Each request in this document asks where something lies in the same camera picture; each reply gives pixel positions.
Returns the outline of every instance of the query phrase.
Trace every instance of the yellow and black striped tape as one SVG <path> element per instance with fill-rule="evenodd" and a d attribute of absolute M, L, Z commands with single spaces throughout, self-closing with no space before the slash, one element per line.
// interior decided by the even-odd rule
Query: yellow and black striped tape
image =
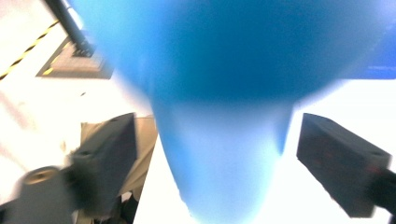
<path fill-rule="evenodd" d="M 15 68 L 15 66 L 18 65 L 18 63 L 20 63 L 24 57 L 26 57 L 26 55 L 38 44 L 38 42 L 41 41 L 42 38 L 44 38 L 44 36 L 46 36 L 50 30 L 56 25 L 58 24 L 59 21 L 55 21 L 49 28 L 47 28 L 46 32 L 44 32 L 44 34 L 42 34 L 41 36 L 38 37 L 38 39 L 35 40 L 35 42 L 21 55 L 21 57 L 19 57 L 9 68 L 8 70 L 3 73 L 0 76 L 0 80 L 2 80 L 3 78 L 5 78 L 11 71 L 12 69 Z"/>

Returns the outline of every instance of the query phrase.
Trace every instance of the beige fabric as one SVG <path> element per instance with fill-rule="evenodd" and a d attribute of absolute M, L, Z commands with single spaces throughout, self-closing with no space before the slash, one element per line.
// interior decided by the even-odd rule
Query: beige fabric
<path fill-rule="evenodd" d="M 81 123 L 81 144 L 92 134 L 96 133 L 104 124 L 106 124 L 106 121 L 95 124 Z M 134 198 L 139 201 L 158 133 L 155 120 L 152 116 L 135 119 L 134 126 L 137 141 L 137 160 L 127 175 L 120 194 L 131 191 Z"/>

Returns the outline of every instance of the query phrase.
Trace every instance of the dark blue object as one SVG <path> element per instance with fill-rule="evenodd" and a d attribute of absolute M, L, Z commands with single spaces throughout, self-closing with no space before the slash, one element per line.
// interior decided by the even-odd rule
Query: dark blue object
<path fill-rule="evenodd" d="M 269 186 L 295 100 L 367 66 L 391 0 L 75 0 L 99 48 L 150 99 L 183 201 L 244 223 Z"/>

